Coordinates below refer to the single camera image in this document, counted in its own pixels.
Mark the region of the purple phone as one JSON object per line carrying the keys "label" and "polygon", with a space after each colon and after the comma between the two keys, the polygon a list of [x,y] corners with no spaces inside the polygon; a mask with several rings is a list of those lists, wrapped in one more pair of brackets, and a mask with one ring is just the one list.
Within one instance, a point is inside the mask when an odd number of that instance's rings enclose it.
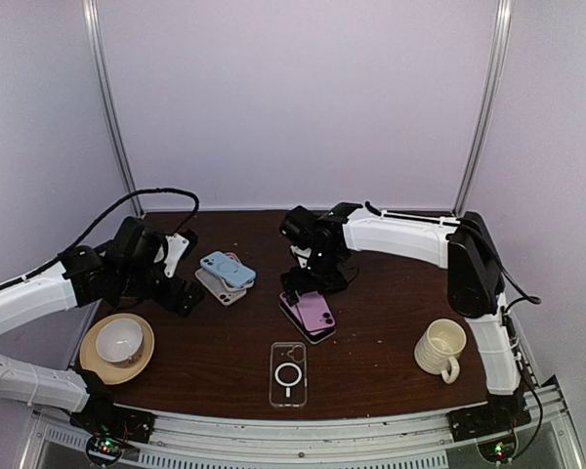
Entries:
{"label": "purple phone", "polygon": [[296,304],[291,304],[287,297],[286,301],[293,312],[299,315],[303,326],[309,332],[335,327],[336,320],[325,298],[319,293],[311,292],[301,295]]}
{"label": "purple phone", "polygon": [[316,344],[323,338],[321,332],[308,332],[306,330],[298,315],[294,313],[293,310],[289,307],[284,292],[278,295],[278,300],[280,310],[289,318],[297,330],[302,333],[309,342]]}

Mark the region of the clear magsafe phone case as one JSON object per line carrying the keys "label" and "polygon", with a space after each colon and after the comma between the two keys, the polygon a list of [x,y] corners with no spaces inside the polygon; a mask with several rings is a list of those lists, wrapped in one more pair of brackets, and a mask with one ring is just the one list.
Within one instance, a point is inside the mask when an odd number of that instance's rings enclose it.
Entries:
{"label": "clear magsafe phone case", "polygon": [[308,398],[307,350],[301,342],[275,342],[270,356],[269,401],[273,407],[302,407]]}

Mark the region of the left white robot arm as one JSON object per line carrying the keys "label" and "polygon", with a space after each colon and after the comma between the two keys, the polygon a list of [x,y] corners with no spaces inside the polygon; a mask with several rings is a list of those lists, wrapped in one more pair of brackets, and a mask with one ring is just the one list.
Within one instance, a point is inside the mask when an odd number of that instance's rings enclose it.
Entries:
{"label": "left white robot arm", "polygon": [[[114,239],[95,248],[76,244],[49,266],[0,285],[0,335],[45,316],[98,301],[112,307],[127,299],[152,300],[185,318],[203,288],[176,274],[198,243],[192,230],[164,234],[126,218]],[[101,434],[121,423],[102,379],[92,371],[57,370],[0,354],[0,399],[81,413]]]}

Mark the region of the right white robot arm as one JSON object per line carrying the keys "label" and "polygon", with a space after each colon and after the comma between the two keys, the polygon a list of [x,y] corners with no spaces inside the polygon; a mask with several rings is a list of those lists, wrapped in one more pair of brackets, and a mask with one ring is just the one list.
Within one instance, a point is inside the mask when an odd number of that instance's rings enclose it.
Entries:
{"label": "right white robot arm", "polygon": [[505,290],[513,283],[481,215],[414,215],[380,210],[370,202],[341,202],[323,214],[303,206],[288,211],[279,231],[297,264],[280,277],[286,299],[339,293],[349,282],[341,266],[354,252],[370,251],[423,261],[447,271],[447,302],[476,339],[487,404],[481,423],[503,430],[519,414],[525,386]]}

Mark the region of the pinkish beige phone case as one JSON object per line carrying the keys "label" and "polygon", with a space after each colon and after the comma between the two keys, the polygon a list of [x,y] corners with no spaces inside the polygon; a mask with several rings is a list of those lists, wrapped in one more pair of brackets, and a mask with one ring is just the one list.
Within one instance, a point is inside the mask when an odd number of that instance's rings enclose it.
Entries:
{"label": "pinkish beige phone case", "polygon": [[[225,254],[226,254],[226,255],[227,255],[229,258],[231,258],[233,261],[235,261],[235,262],[237,262],[237,263],[239,263],[239,264],[241,263],[240,259],[238,258],[238,256],[237,256],[235,253],[233,253],[233,252],[229,251],[229,252],[226,252]],[[249,281],[249,282],[245,283],[245,284],[244,284],[244,285],[242,285],[241,287],[235,287],[235,286],[232,286],[231,284],[229,284],[229,283],[228,283],[226,280],[224,280],[224,279],[222,280],[222,282],[223,282],[223,285],[224,285],[225,289],[226,289],[227,291],[230,291],[230,292],[241,291],[241,290],[245,290],[245,289],[251,288],[251,287],[253,287],[253,286],[254,286],[254,283],[255,283],[255,282],[254,282],[254,280],[252,280],[252,281]]]}

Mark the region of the light blue phone case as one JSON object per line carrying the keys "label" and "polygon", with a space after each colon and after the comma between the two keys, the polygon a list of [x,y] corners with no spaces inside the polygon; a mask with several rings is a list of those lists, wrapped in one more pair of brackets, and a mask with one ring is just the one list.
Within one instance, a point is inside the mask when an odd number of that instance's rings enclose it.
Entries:
{"label": "light blue phone case", "polygon": [[256,272],[233,260],[221,251],[214,251],[200,259],[200,266],[234,288],[240,288],[255,280]]}

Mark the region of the bottom dark phone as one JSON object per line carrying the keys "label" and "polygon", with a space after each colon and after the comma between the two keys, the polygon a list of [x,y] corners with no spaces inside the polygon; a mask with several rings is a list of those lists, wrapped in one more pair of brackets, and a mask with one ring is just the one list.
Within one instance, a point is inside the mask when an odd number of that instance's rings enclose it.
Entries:
{"label": "bottom dark phone", "polygon": [[296,327],[296,329],[304,336],[304,338],[312,345],[319,344],[320,342],[324,341],[336,332],[335,327],[328,327],[325,329],[321,329],[319,331],[309,332],[303,326],[303,323],[299,318],[298,314],[294,313],[284,303],[279,303],[279,308],[288,317],[288,319]]}

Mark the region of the white bowl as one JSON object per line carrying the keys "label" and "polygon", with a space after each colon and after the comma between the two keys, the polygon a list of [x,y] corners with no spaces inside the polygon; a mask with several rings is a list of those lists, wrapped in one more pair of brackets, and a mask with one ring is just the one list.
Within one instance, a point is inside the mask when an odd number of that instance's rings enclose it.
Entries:
{"label": "white bowl", "polygon": [[109,363],[133,362],[142,348],[143,341],[143,330],[135,320],[113,320],[99,332],[96,351]]}

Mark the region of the tan saucer plate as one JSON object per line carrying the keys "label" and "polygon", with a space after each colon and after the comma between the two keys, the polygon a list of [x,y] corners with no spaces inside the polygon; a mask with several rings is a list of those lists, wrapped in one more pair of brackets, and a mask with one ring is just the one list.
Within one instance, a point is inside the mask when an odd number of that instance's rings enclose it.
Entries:
{"label": "tan saucer plate", "polygon": [[[101,329],[109,322],[118,319],[135,320],[142,328],[144,341],[137,358],[128,363],[109,363],[104,361],[96,351],[96,339]],[[148,365],[154,351],[154,333],[149,323],[133,314],[115,314],[98,321],[86,334],[80,347],[81,366],[94,371],[106,385],[125,383],[139,375]]]}

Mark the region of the cream ribbed mug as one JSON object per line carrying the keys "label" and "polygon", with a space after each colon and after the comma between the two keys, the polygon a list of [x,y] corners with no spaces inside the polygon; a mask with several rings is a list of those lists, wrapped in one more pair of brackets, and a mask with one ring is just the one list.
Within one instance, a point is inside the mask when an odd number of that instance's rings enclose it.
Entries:
{"label": "cream ribbed mug", "polygon": [[460,374],[459,358],[467,344],[463,327],[454,320],[438,319],[429,324],[414,349],[414,360],[425,372],[453,384]]}

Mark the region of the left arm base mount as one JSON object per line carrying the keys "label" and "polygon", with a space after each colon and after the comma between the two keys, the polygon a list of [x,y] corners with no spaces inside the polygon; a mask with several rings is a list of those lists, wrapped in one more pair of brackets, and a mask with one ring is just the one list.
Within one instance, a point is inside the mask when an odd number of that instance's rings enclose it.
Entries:
{"label": "left arm base mount", "polygon": [[110,411],[69,413],[69,423],[90,435],[85,444],[85,455],[91,463],[102,468],[136,451],[135,443],[147,444],[154,422],[155,416],[151,412],[121,406],[113,406]]}

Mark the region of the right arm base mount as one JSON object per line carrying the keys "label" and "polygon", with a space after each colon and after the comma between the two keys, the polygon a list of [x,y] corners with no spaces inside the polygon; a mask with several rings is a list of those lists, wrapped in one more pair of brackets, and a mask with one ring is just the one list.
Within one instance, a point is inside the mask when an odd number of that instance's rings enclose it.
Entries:
{"label": "right arm base mount", "polygon": [[531,422],[528,410],[511,416],[501,408],[479,405],[447,415],[454,442],[475,440],[480,456],[493,464],[509,463],[519,452],[517,429]]}

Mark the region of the left aluminium corner post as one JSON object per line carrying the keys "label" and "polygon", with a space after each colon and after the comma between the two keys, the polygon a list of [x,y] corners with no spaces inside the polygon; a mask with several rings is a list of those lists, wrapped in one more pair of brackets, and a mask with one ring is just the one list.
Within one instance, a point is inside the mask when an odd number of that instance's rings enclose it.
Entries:
{"label": "left aluminium corner post", "polygon": [[98,2],[84,0],[82,2],[85,27],[93,56],[102,99],[105,125],[109,134],[114,159],[118,166],[121,182],[126,193],[134,192],[137,187],[126,153],[120,123],[112,96],[108,67],[105,58],[104,40],[99,17]]}

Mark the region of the aluminium corner post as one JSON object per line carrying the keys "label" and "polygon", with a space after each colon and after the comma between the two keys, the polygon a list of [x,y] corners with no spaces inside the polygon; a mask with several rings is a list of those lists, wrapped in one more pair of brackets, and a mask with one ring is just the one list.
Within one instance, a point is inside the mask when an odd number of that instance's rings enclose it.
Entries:
{"label": "aluminium corner post", "polygon": [[134,192],[137,187],[126,153],[120,123],[112,96],[108,67],[105,58],[104,40],[99,17],[98,2],[84,0],[82,2],[85,27],[93,56],[102,99],[105,125],[109,134],[114,159],[118,166],[121,182],[126,193]]}
{"label": "aluminium corner post", "polygon": [[475,182],[478,166],[481,160],[487,132],[492,119],[495,99],[502,79],[504,65],[510,41],[514,2],[499,0],[495,24],[491,39],[491,47],[481,95],[481,105],[478,113],[473,138],[470,144],[467,164],[460,183],[458,194],[454,201],[452,212],[460,217],[466,210],[469,194]]}

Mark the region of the right aluminium corner post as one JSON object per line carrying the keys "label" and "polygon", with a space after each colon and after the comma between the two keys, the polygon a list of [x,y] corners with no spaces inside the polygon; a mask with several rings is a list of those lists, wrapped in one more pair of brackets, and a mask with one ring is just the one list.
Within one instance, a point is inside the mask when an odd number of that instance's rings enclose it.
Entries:
{"label": "right aluminium corner post", "polygon": [[504,65],[510,41],[514,2],[499,0],[495,24],[491,39],[491,47],[481,95],[481,105],[478,113],[473,138],[470,144],[467,164],[460,183],[458,194],[454,201],[452,212],[460,217],[466,210],[469,194],[475,182],[478,166],[481,160],[487,132],[492,119],[495,99],[502,79]]}

